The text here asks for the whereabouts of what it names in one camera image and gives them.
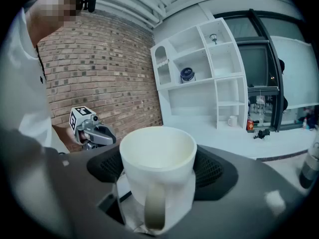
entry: red object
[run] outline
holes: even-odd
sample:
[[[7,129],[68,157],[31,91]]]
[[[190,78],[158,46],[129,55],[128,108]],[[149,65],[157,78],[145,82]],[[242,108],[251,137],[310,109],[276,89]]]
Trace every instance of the red object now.
[[[252,120],[247,120],[247,130],[254,130],[254,122]]]

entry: brick wall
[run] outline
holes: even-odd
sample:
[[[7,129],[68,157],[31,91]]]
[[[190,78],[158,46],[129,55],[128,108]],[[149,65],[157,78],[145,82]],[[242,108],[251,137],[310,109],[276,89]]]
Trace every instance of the brick wall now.
[[[69,126],[71,107],[87,106],[114,128],[118,141],[135,129],[162,125],[153,45],[147,30],[102,11],[83,12],[43,39],[38,47],[52,124]]]

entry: black object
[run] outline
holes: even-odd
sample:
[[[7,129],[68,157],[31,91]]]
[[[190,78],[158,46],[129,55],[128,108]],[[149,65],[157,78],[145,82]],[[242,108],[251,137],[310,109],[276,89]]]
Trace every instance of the black object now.
[[[257,138],[263,139],[266,135],[270,135],[269,129],[265,129],[264,131],[259,130],[258,135],[254,136],[254,139],[257,139]]]
[[[195,73],[191,68],[187,67],[180,72],[180,77],[184,81],[190,81],[195,77]]]
[[[91,175],[101,182],[116,182],[123,163],[119,146],[91,158],[87,163]],[[237,183],[237,169],[228,161],[197,146],[193,170],[196,175],[194,201],[217,201]]]

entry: white mug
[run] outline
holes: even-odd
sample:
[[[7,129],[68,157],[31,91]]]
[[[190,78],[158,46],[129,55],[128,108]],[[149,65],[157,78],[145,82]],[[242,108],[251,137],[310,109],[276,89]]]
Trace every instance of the white mug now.
[[[192,175],[196,151],[194,138],[173,127],[141,128],[122,140],[125,174],[132,195],[144,206],[148,229],[163,229],[165,209],[179,204],[177,199]]]
[[[230,116],[228,119],[229,126],[237,126],[237,116]]]

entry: white shelf unit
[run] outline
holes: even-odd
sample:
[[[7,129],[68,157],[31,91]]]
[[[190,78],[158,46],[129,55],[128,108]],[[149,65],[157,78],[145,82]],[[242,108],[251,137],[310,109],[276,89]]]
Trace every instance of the white shelf unit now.
[[[217,44],[209,38],[217,35]],[[151,48],[164,125],[246,129],[247,82],[243,62],[227,24],[214,19],[179,32]],[[191,68],[196,81],[182,83]],[[238,117],[230,127],[230,116]]]

